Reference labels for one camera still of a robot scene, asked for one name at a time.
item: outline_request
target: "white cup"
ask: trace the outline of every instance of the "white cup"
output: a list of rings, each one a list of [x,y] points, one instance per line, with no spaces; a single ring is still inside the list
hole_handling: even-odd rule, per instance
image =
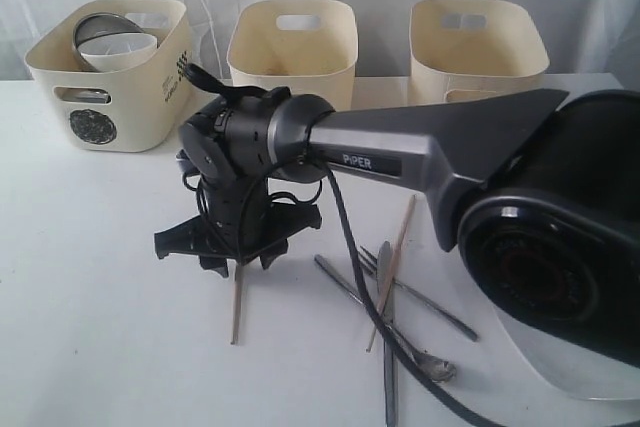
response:
[[[78,52],[98,72],[115,72],[146,62],[157,49],[155,36],[131,32],[88,40],[78,47]]]

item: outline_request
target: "piper logo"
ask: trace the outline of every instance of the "piper logo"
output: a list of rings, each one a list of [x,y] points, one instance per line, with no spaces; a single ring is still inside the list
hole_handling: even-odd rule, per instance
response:
[[[342,161],[345,165],[349,165],[351,167],[373,170],[373,167],[371,166],[371,159],[367,157],[362,157],[360,155],[342,154]]]

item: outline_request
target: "white table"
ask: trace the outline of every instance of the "white table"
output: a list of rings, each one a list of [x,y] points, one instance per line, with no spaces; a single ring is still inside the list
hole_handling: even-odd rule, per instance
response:
[[[616,87],[607,74],[548,76],[547,86]],[[405,102],[405,79],[358,79],[358,107]],[[184,114],[203,105],[194,96]],[[249,269],[241,346],[229,345],[233,284],[196,258],[156,259],[153,233],[195,215],[175,134],[142,154],[67,144],[32,82],[0,83],[0,424],[3,426],[384,425],[380,342],[312,264],[349,273],[330,193],[322,230]],[[393,239],[407,190],[340,175],[356,239]],[[310,186],[287,186],[298,194]],[[598,426],[640,418],[640,403],[577,401],[522,360],[457,252],[440,252],[421,198],[401,277],[482,336],[473,344],[398,295],[397,320],[458,364],[447,389],[506,425]],[[458,426],[400,369],[401,426]]]

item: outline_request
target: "basket handle hole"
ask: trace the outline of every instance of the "basket handle hole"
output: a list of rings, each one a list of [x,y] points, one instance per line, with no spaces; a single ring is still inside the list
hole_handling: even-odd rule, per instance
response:
[[[487,17],[482,14],[445,14],[440,19],[443,29],[482,30],[487,27]]]
[[[143,29],[168,29],[170,27],[169,17],[161,12],[130,12],[125,17]]]
[[[276,19],[280,30],[318,30],[321,24],[317,15],[280,15]]]
[[[54,95],[63,102],[71,104],[102,104],[111,103],[111,95],[103,89],[76,89],[69,87],[56,87]]]

